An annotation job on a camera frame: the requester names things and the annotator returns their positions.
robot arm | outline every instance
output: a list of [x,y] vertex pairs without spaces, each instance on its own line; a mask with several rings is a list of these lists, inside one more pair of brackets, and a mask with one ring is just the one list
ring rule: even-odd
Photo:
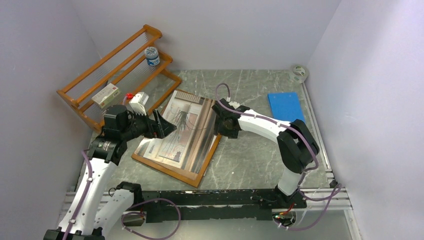
[[302,178],[303,171],[313,159],[305,143],[298,140],[298,136],[294,132],[280,126],[280,123],[285,126],[290,126],[300,132],[311,146],[315,155],[317,155],[319,152],[318,144],[315,142],[305,123],[301,120],[288,122],[272,119],[276,122],[276,124],[274,124],[269,120],[257,117],[262,115],[249,107],[238,104],[235,105],[232,102],[227,102],[224,98],[222,98],[220,102],[231,110],[247,113],[252,116],[228,111],[216,102],[212,107],[217,115],[214,126],[215,134],[221,134],[236,139],[239,131],[248,131],[278,144],[284,170],[276,188],[281,191],[284,200],[288,202],[298,189],[298,183]]
[[106,183],[118,167],[127,150],[127,141],[144,136],[163,139],[177,127],[166,121],[157,110],[150,119],[140,111],[131,112],[124,105],[107,108],[102,133],[91,143],[81,185],[74,201],[58,229],[48,230],[44,240],[104,240],[122,212],[143,201],[139,184],[122,182],[110,200],[99,212],[98,206]]

wooden drying rack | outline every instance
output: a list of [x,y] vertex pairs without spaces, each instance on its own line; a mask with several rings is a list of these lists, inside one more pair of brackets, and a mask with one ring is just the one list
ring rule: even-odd
[[[132,41],[134,41],[136,38],[138,38],[141,34],[147,33],[150,35],[150,39],[139,49],[137,49],[133,54],[128,56],[123,62],[121,62],[119,65],[117,65],[112,71],[110,71],[108,74],[106,74],[104,77],[102,77],[98,82],[96,82],[92,87],[90,87],[88,90],[86,90],[80,97],[77,99],[73,99],[69,95],[67,95],[67,92],[74,88],[77,84],[79,84],[81,81],[83,81],[87,76],[89,76],[91,73],[93,73],[96,69],[98,69],[100,66],[102,66],[106,61],[108,61],[110,58],[115,56],[119,51],[124,49],[128,44],[130,44]],[[134,35],[132,35],[130,38],[125,40],[121,45],[119,45],[117,48],[115,48],[113,51],[111,51],[109,54],[104,56],[100,61],[98,61],[96,64],[94,64],[92,67],[87,69],[83,74],[75,78],[71,83],[69,83],[64,88],[57,90],[56,92],[62,97],[63,100],[76,112],[76,114],[94,131],[100,133],[102,126],[105,124],[104,120],[101,122],[96,122],[95,120],[88,117],[84,112],[95,102],[93,100],[89,100],[84,105],[80,106],[80,104],[89,96],[91,96],[98,88],[103,87],[107,81],[113,77],[119,70],[121,70],[123,67],[125,67],[130,61],[132,61],[136,56],[142,54],[144,50],[147,47],[155,46],[155,41],[157,39],[160,39],[162,37],[161,31],[158,29],[151,27],[147,24],[143,26],[142,29],[140,29],[138,32],[136,32]],[[165,99],[175,90],[177,89],[178,85],[181,84],[181,78],[179,78],[177,75],[171,73],[166,69],[166,67],[172,63],[173,59],[171,56],[169,56],[166,53],[163,53],[159,50],[159,58],[160,58],[160,65],[156,68],[156,70],[148,77],[146,80],[144,80],[138,87],[132,91],[132,94],[136,94],[140,92],[143,88],[147,86],[147,84],[152,81],[153,78],[155,78],[157,75],[162,74],[166,76],[167,78],[175,81],[175,83],[165,92],[165,94],[157,100],[153,104],[153,106],[148,110],[148,114],[150,115],[152,111],[159,107],[161,103],[165,101]],[[131,64],[126,70],[124,70],[120,75],[118,75],[114,80],[111,81],[112,84],[116,85],[121,81],[126,75],[128,75],[132,70],[134,70],[140,63],[142,63],[144,60],[146,60],[146,57],[143,56],[140,57],[138,60],[136,60],[133,64]]]

wooden frame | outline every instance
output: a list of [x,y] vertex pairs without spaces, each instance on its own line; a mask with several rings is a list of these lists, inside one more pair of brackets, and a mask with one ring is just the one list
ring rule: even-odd
[[[180,90],[180,89],[177,89],[177,91],[188,93],[188,92]],[[214,152],[217,149],[217,146],[218,146],[218,143],[221,140],[221,137],[222,137],[221,135],[216,136],[215,140],[213,141],[213,144],[211,145],[211,147],[210,147],[210,149],[209,149],[209,151],[208,151],[208,153],[205,157],[205,160],[204,160],[199,172],[193,173],[194,175],[197,175],[195,177],[195,179],[192,179],[190,177],[183,175],[182,174],[183,170],[178,168],[178,167],[170,166],[170,165],[162,163],[162,162],[157,162],[157,161],[154,161],[154,160],[150,160],[148,158],[144,158],[142,156],[139,156],[135,152],[131,155],[131,157],[138,162],[141,162],[141,163],[143,163],[143,164],[145,164],[145,165],[147,165],[151,168],[159,170],[159,171],[161,171],[161,172],[163,172],[163,173],[165,173],[165,174],[167,174],[167,175],[169,175],[173,178],[176,178],[180,181],[183,181],[183,182],[197,188],[199,186],[205,172],[206,172],[206,169],[208,168],[209,163],[211,162],[212,156],[214,155]]]
[[[141,36],[143,33],[149,34],[151,37],[147,40],[145,44],[143,44],[140,48],[138,48],[134,53],[132,53],[130,56],[128,56],[123,62],[118,64],[112,71],[108,72],[104,77],[102,77],[98,82],[96,82],[92,87],[87,89],[85,92],[83,92],[78,98],[74,99],[71,96],[69,96],[67,93],[74,88],[76,85],[78,85],[80,82],[82,82],[85,78],[87,78],[90,74],[92,74],[95,70],[100,68],[104,63],[106,63],[109,59],[111,59],[113,56],[115,56],[117,53],[119,53],[122,49],[124,49],[126,46],[128,46],[131,42],[133,42],[135,39],[137,39],[139,36]],[[82,102],[87,99],[89,96],[91,96],[97,89],[104,87],[104,85],[108,82],[108,80],[113,77],[118,71],[120,71],[122,68],[124,68],[128,63],[130,63],[133,59],[135,59],[138,55],[142,54],[143,51],[149,47],[149,46],[155,46],[155,41],[157,39],[160,39],[162,37],[161,31],[158,29],[151,27],[149,25],[144,25],[142,29],[137,31],[134,35],[129,37],[127,40],[125,40],[121,45],[116,47],[114,50],[112,50],[110,53],[108,53],[106,56],[104,56],[100,61],[98,61],[96,64],[94,64],[92,67],[87,69],[84,73],[82,73],[80,76],[75,78],[71,83],[66,85],[64,88],[57,90],[57,94],[72,108],[72,110],[94,131],[100,133],[102,126],[105,124],[102,120],[101,122],[96,122],[95,120],[91,119],[85,114],[85,111],[91,107],[94,103],[91,99],[87,101],[83,106],[80,106]],[[173,59],[168,54],[159,51],[159,58],[160,58],[160,64],[156,66],[156,70],[147,77],[138,87],[136,87],[132,94],[136,94],[140,92],[144,87],[149,84],[153,78],[158,76],[159,74],[162,74],[166,76],[167,78],[173,80],[175,83],[165,92],[165,94],[157,100],[153,104],[153,106],[148,110],[148,114],[150,115],[152,111],[161,105],[165,101],[165,99],[175,90],[177,89],[178,85],[181,84],[182,80],[177,75],[171,73],[166,69],[166,67],[172,63]],[[143,55],[139,59],[137,59],[133,64],[131,64],[126,70],[124,70],[120,75],[118,75],[113,81],[111,81],[112,84],[116,85],[119,83],[125,76],[127,76],[132,70],[134,70],[139,64],[141,64],[144,60],[146,60],[146,57]]]

wooden rack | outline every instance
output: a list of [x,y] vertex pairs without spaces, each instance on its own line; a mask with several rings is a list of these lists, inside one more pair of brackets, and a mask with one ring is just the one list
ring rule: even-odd
[[[69,94],[67,94],[71,89],[75,88],[79,83],[81,83],[84,79],[86,79],[88,76],[93,74],[94,71],[99,69],[101,66],[103,66],[108,60],[110,60],[113,56],[118,54],[121,50],[123,50],[126,46],[128,46],[131,42],[133,42],[135,39],[137,39],[142,34],[147,34],[149,38],[146,38],[145,44],[140,46],[136,51],[134,51],[131,55],[129,55],[124,61],[122,61],[120,64],[115,66],[113,70],[109,71],[104,76],[101,76],[101,78],[89,89],[85,90],[82,94],[78,94],[78,97],[72,98]],[[134,35],[132,35],[130,38],[125,40],[121,45],[119,45],[117,48],[115,48],[113,51],[111,51],[109,54],[104,56],[100,61],[98,61],[96,64],[94,64],[92,67],[87,69],[84,73],[82,73],[80,76],[75,78],[71,83],[69,83],[64,88],[57,90],[56,92],[62,97],[62,99],[72,108],[72,110],[94,131],[100,132],[102,129],[102,126],[104,125],[104,121],[96,121],[90,117],[88,117],[85,112],[93,105],[95,102],[91,100],[89,97],[93,96],[96,92],[98,92],[101,88],[103,88],[107,83],[108,80],[112,77],[115,77],[110,83],[116,85],[119,83],[125,76],[127,76],[131,71],[133,71],[138,65],[140,65],[143,61],[146,60],[146,57],[144,56],[144,50],[147,47],[155,46],[155,41],[157,39],[160,39],[162,37],[161,31],[158,29],[151,27],[149,25],[144,25],[142,29],[140,29],[138,32],[136,32]],[[139,57],[136,61],[134,61],[131,65],[129,65],[125,70],[122,70],[125,66],[127,66],[132,60],[134,60],[137,56],[142,55]],[[141,92],[143,88],[145,88],[156,76],[159,74],[162,74],[166,76],[167,78],[174,81],[174,84],[165,92],[164,95],[162,95],[154,104],[153,106],[148,110],[148,114],[150,115],[154,109],[159,107],[161,103],[165,101],[165,99],[180,85],[181,78],[176,76],[175,74],[171,73],[166,69],[166,67],[173,61],[172,57],[168,54],[161,52],[159,50],[159,58],[160,58],[160,64],[155,67],[154,72],[147,77],[144,81],[141,80],[141,83],[132,90],[132,94],[136,94],[138,92]]]

red cap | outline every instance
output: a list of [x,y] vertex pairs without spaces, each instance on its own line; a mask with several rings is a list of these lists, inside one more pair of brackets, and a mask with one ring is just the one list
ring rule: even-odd
[[125,96],[126,96],[126,99],[128,99],[128,100],[134,98],[134,95],[132,93],[127,93],[127,94],[125,94]]

